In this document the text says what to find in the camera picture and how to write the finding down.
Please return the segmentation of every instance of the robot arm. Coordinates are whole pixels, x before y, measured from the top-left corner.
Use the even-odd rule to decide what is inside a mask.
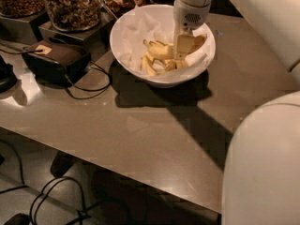
[[[174,2],[174,57],[185,59],[189,43],[194,39],[192,30],[201,27],[212,0],[175,0]]]

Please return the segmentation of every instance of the bowl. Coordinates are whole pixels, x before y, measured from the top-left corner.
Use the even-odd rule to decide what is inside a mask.
[[[173,42],[174,27],[173,6],[135,7],[120,17],[112,27],[112,54],[125,70],[155,87],[169,88],[192,80],[206,71],[215,57],[216,42],[206,23],[193,31],[194,36],[206,34],[207,40],[199,50],[187,56],[188,67],[157,76],[150,76],[145,69],[141,69],[141,58],[147,51],[143,40]]]

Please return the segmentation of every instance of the gray countertop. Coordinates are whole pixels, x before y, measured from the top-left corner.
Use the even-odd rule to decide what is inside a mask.
[[[88,100],[37,84],[20,56],[3,54],[20,86],[0,98],[0,127],[221,213],[227,146],[258,106],[299,89],[241,18],[210,14],[215,60],[199,78],[161,90],[138,81],[108,51],[97,64],[112,86]],[[98,87],[88,72],[77,85]],[[70,88],[78,98],[90,96]]]

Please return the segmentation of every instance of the banana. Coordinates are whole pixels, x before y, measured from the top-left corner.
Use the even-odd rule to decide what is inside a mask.
[[[173,45],[166,45],[163,47],[150,46],[150,48],[148,48],[148,52],[154,58],[159,59],[159,60],[174,58]]]
[[[146,68],[147,72],[150,76],[158,75],[157,72],[153,69],[153,62],[150,61],[147,55],[142,57],[142,65],[141,68]]]
[[[177,40],[177,53],[174,57],[174,47],[172,43],[166,43],[161,40],[142,42],[147,48],[147,52],[142,57],[141,69],[146,69],[150,76],[156,76],[167,71],[171,71],[179,68],[188,67],[188,63],[185,60],[188,54],[194,53],[207,40],[207,35],[181,35]],[[162,69],[154,69],[153,65],[156,60],[160,61]]]

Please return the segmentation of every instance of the electrical cord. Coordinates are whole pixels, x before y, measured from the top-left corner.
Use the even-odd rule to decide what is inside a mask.
[[[49,197],[49,194],[51,193],[51,191],[60,183],[64,182],[64,181],[73,181],[75,182],[79,189],[80,189],[80,193],[81,193],[81,197],[82,197],[82,210],[77,210],[77,214],[78,217],[75,217],[74,219],[72,219],[71,221],[69,221],[68,223],[66,223],[65,225],[73,225],[76,223],[80,223],[81,225],[83,224],[83,221],[86,219],[91,218],[92,216],[90,216],[88,214],[89,211],[95,209],[96,207],[104,204],[104,203],[108,203],[108,202],[114,202],[114,203],[118,203],[120,204],[121,208],[126,212],[127,214],[127,224],[131,224],[132,221],[132,216],[130,213],[130,209],[129,207],[126,205],[126,203],[120,199],[115,199],[115,198],[110,198],[110,199],[106,199],[104,201],[100,201],[100,202],[95,202],[94,204],[90,205],[90,206],[86,206],[85,204],[85,197],[84,197],[84,192],[83,192],[83,186],[74,178],[72,177],[68,177],[68,176],[63,176],[60,178],[54,178],[51,181],[49,181],[41,190],[40,194],[38,196],[36,196],[36,198],[33,200],[31,206],[30,206],[30,210],[29,210],[29,218],[30,221],[33,225],[38,225],[37,222],[37,216],[38,216],[38,210],[40,208],[40,206],[46,201],[46,199]],[[49,190],[45,193],[46,188],[51,184],[55,182],[50,188]],[[34,206],[35,203],[38,202],[39,198],[42,198],[42,200],[40,201],[40,203],[38,204],[36,210],[34,211]]]
[[[19,163],[19,172],[20,172],[20,178],[21,178],[21,183],[22,183],[21,186],[1,190],[0,194],[4,194],[4,193],[7,193],[7,192],[10,192],[10,191],[13,191],[13,190],[17,190],[17,189],[28,188],[28,186],[25,184],[25,181],[24,181],[22,159],[21,159],[17,149],[13,146],[13,144],[11,144],[10,142],[8,142],[6,140],[3,140],[1,138],[0,138],[0,143],[5,144],[6,146],[8,146],[13,151],[13,153],[16,155],[16,157],[18,159],[18,163]]]
[[[97,89],[82,88],[82,87],[80,87],[80,86],[77,86],[75,83],[73,83],[73,81],[69,78],[68,74],[65,73],[65,77],[66,77],[67,81],[68,81],[73,87],[75,87],[75,88],[77,88],[77,89],[79,89],[79,90],[85,91],[85,92],[99,92],[99,93],[97,93],[97,94],[95,94],[95,95],[93,95],[93,96],[91,96],[91,97],[75,97],[75,96],[71,93],[71,91],[70,91],[68,88],[66,88],[67,93],[68,93],[72,98],[74,98],[74,99],[84,100],[84,99],[95,98],[95,97],[101,95],[103,92],[105,92],[105,91],[110,87],[110,85],[112,84],[112,77],[111,77],[111,75],[110,75],[104,68],[100,67],[99,65],[97,65],[97,64],[96,64],[95,62],[93,62],[93,61],[91,61],[90,63],[92,64],[92,66],[96,66],[96,67],[90,66],[91,69],[98,70],[98,71],[104,73],[104,74],[108,77],[109,81],[107,82],[106,85],[104,85],[104,86],[102,86],[102,87],[100,87],[100,88],[97,88]]]
[[[10,51],[6,51],[6,50],[0,48],[0,52],[11,54],[11,55],[20,55],[20,54],[25,54],[25,53],[35,53],[35,52],[41,53],[41,52],[43,52],[43,50],[41,50],[41,49],[33,50],[33,51],[26,51],[25,49],[18,49],[16,47],[10,46],[7,43],[3,43],[2,41],[0,41],[0,45],[2,45],[4,47],[7,47],[11,50],[17,51],[17,52],[10,52]]]
[[[78,213],[80,212],[83,212],[83,216],[80,214],[79,217],[76,218],[76,221],[73,222],[73,223],[68,223],[68,224],[74,224],[78,221],[81,221],[82,219],[87,219],[87,218],[91,218],[89,215],[87,215],[87,209],[86,209],[86,205],[85,205],[85,198],[84,198],[84,193],[83,193],[83,187],[82,185],[74,178],[72,177],[67,177],[67,176],[64,176],[64,177],[60,177],[60,178],[54,178],[52,179],[51,181],[49,181],[44,187],[43,189],[41,190],[40,194],[33,200],[31,206],[30,206],[30,210],[29,210],[29,217],[30,217],[30,220],[32,222],[33,225],[38,225],[37,223],[37,216],[38,216],[38,210],[40,208],[40,206],[46,201],[46,199],[49,197],[49,194],[51,193],[51,191],[60,183],[64,182],[64,181],[73,181],[75,182],[79,189],[80,189],[80,192],[81,192],[81,196],[82,196],[82,211],[78,211]],[[55,182],[54,185],[52,185],[49,190],[45,193],[45,189],[47,188],[47,186],[49,184],[51,184],[52,182]],[[41,198],[42,196],[43,199],[41,200],[41,202],[38,204],[37,206],[37,209],[35,210],[34,212],[34,205],[35,203],[38,201],[39,198]]]

